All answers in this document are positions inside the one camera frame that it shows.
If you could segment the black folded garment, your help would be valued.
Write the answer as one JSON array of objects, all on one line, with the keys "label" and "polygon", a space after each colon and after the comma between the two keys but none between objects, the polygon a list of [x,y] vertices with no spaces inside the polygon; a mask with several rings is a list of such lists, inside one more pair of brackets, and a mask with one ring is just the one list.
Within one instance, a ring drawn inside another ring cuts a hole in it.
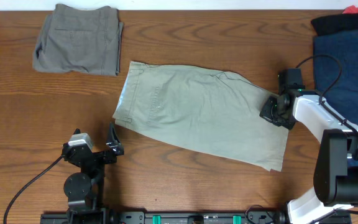
[{"label": "black folded garment", "polygon": [[311,20],[311,25],[318,36],[358,30],[358,13],[318,17]]}]

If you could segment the folded grey shorts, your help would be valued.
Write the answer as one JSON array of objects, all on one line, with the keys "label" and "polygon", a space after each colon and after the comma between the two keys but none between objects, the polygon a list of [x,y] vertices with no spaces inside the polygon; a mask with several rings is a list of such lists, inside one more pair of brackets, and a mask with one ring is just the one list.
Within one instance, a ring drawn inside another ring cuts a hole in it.
[{"label": "folded grey shorts", "polygon": [[123,26],[115,8],[81,10],[57,4],[40,30],[32,66],[38,72],[116,76]]}]

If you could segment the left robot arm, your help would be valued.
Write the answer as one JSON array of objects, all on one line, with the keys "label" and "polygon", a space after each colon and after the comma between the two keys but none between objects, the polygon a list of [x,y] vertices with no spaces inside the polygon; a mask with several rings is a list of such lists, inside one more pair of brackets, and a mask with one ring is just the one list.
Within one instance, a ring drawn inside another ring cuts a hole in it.
[{"label": "left robot arm", "polygon": [[124,155],[114,124],[109,124],[107,149],[93,152],[93,142],[87,133],[76,129],[70,140],[63,145],[64,161],[80,168],[70,175],[63,186],[68,198],[68,223],[106,223],[109,220],[108,209],[103,208],[105,166],[117,162]]}]

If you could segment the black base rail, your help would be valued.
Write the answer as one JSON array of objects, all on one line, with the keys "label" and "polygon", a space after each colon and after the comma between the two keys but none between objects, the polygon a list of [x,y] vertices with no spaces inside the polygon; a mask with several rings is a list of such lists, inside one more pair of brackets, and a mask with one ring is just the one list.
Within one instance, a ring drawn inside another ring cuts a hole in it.
[{"label": "black base rail", "polygon": [[244,213],[144,213],[103,211],[94,214],[44,214],[41,224],[285,224],[283,212],[248,210]]}]

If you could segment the beige khaki shorts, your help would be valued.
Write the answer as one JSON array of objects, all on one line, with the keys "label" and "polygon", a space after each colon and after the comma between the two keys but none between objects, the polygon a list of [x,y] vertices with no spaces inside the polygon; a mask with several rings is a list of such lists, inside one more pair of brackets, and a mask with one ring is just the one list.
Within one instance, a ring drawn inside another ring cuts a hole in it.
[{"label": "beige khaki shorts", "polygon": [[288,130],[260,117],[271,95],[234,72],[131,62],[113,116],[167,144],[279,171]]}]

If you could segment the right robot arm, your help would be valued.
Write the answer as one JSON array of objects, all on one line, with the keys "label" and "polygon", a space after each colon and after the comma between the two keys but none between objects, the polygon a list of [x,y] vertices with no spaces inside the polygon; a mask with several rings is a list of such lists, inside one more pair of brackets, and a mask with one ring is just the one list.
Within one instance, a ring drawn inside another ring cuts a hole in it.
[{"label": "right robot arm", "polygon": [[270,96],[260,117],[278,127],[304,124],[319,141],[313,187],[259,223],[351,223],[358,214],[358,126],[315,91]]}]

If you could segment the navy blue garment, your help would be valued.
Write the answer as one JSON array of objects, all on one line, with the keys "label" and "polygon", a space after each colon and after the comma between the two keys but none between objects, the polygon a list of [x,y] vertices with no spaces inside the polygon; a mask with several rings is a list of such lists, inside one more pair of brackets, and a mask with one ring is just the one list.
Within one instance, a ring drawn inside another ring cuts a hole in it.
[{"label": "navy blue garment", "polygon": [[327,103],[350,122],[358,125],[358,30],[317,36],[313,39],[315,55],[330,55],[313,60],[315,88]]}]

